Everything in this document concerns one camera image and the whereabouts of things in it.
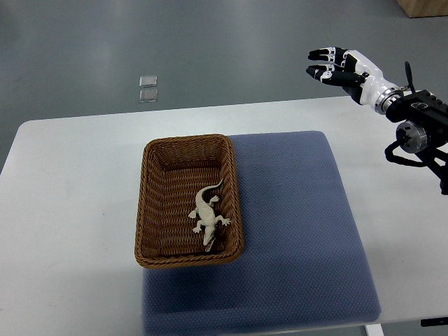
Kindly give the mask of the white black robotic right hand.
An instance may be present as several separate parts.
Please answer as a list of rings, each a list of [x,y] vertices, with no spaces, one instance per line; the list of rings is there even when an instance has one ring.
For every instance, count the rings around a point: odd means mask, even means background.
[[[379,114],[386,113],[388,99],[404,96],[398,85],[387,81],[382,70],[357,50],[320,48],[310,51],[308,59],[322,61],[307,67],[314,80],[341,87],[357,104],[370,106]]]

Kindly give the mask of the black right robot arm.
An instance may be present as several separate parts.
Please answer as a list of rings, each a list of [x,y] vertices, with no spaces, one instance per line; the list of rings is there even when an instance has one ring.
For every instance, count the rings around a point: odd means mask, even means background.
[[[447,105],[426,90],[404,97],[393,95],[383,104],[385,116],[398,123],[395,141],[384,151],[389,162],[427,167],[447,194]]]

